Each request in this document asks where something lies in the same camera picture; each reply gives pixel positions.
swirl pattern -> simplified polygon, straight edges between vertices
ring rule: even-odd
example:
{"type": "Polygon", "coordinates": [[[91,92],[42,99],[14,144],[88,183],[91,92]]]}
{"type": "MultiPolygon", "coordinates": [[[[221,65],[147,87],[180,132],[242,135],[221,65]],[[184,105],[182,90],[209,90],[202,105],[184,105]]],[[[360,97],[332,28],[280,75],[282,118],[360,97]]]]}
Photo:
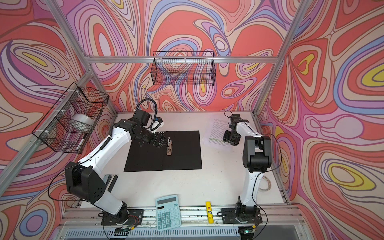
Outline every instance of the swirl pattern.
{"type": "Polygon", "coordinates": [[[314,1],[257,111],[315,239],[384,237],[383,16],[382,2],[314,1]]]}
{"type": "MultiPolygon", "coordinates": [[[[2,1],[0,15],[6,23],[0,28],[1,172],[63,91],[84,74],[84,67],[44,1],[2,1]]],[[[69,161],[78,160],[98,145],[112,119],[106,109],[81,155],[56,153],[45,145],[37,149],[0,198],[0,239],[51,237],[64,209],[74,201],[51,200],[47,195],[49,182],[69,161]]],[[[75,199],[67,193],[62,176],[50,191],[54,198],[75,199]]]]}
{"type": "MultiPolygon", "coordinates": [[[[65,2],[61,9],[86,55],[151,56],[153,51],[212,50],[215,56],[277,56],[296,11],[293,6],[293,2],[277,0],[241,0],[236,4],[86,0],[65,2]]],[[[252,110],[271,64],[218,64],[217,82],[208,87],[151,86],[147,81],[150,67],[93,64],[119,111],[131,111],[149,96],[164,106],[162,111],[252,110]],[[232,98],[221,94],[230,91],[224,88],[232,82],[250,78],[257,81],[252,86],[245,84],[240,94],[232,98]]]]}

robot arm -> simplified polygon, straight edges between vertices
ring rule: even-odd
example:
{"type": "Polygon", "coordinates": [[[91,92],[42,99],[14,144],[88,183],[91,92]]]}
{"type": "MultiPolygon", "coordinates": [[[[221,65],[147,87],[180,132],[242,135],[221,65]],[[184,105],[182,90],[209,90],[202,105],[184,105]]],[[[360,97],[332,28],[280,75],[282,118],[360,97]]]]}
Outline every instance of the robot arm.
{"type": "Polygon", "coordinates": [[[230,116],[231,131],[226,130],[223,136],[224,142],[236,146],[241,136],[244,136],[243,165],[245,180],[243,191],[239,196],[241,206],[253,207],[256,205],[257,192],[260,181],[271,167],[271,139],[254,130],[248,120],[242,119],[239,114],[230,116]]]}
{"type": "Polygon", "coordinates": [[[165,137],[156,133],[164,125],[162,119],[155,117],[147,129],[149,116],[149,113],[137,109],[132,118],[117,122],[110,135],[79,163],[69,162],[65,168],[67,191],[103,209],[117,224],[127,220],[127,205],[106,190],[101,173],[116,152],[131,139],[140,140],[141,145],[144,142],[154,147],[166,145],[165,137]]]}

sheet of paper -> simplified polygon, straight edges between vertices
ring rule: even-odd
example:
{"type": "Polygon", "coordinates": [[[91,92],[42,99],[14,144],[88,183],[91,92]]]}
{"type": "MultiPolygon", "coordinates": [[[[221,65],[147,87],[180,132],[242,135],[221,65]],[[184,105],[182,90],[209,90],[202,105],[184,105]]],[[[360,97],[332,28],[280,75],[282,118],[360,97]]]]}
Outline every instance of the sheet of paper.
{"type": "Polygon", "coordinates": [[[230,130],[227,119],[211,119],[204,134],[204,144],[220,150],[231,151],[231,144],[223,142],[223,136],[226,130],[230,130]]]}

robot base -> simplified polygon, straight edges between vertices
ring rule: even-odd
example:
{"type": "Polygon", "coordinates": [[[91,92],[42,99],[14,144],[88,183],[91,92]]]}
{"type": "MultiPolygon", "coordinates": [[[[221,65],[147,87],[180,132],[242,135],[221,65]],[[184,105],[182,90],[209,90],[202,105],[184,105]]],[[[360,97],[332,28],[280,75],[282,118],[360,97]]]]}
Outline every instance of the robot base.
{"type": "Polygon", "coordinates": [[[139,223],[135,225],[141,225],[142,216],[144,209],[127,209],[127,204],[123,202],[123,206],[116,215],[112,215],[107,212],[103,212],[101,220],[101,225],[103,226],[116,226],[116,225],[133,225],[137,220],[135,217],[130,217],[130,215],[136,216],[139,219],[139,223]]]}
{"type": "Polygon", "coordinates": [[[243,205],[240,197],[235,208],[222,208],[221,212],[224,224],[254,223],[257,226],[263,222],[260,209],[243,205]]]}

calculator display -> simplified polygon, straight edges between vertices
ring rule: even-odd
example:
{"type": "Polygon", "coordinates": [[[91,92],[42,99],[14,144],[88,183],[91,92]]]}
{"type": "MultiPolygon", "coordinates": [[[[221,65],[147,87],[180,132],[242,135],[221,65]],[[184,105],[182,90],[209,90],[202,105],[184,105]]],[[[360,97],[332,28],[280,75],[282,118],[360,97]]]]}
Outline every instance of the calculator display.
{"type": "Polygon", "coordinates": [[[175,197],[171,197],[171,198],[168,198],[168,199],[159,200],[159,201],[157,201],[157,204],[164,204],[164,203],[167,203],[167,202],[174,202],[174,201],[176,201],[176,198],[175,197]]]}

